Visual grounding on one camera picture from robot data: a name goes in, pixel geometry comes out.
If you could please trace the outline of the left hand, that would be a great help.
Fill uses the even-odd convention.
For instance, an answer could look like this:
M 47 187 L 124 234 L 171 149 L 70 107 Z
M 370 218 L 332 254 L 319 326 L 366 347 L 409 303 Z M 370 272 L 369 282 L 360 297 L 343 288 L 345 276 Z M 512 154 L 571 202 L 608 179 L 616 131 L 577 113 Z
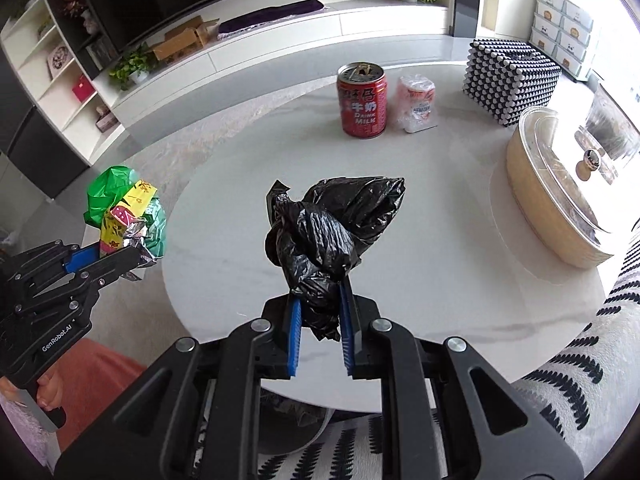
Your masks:
M 51 366 L 38 380 L 36 402 L 43 411 L 50 412 L 62 405 L 63 379 L 58 369 L 58 364 Z M 18 388 L 8 378 L 0 379 L 2 396 L 12 402 L 20 402 L 21 395 Z

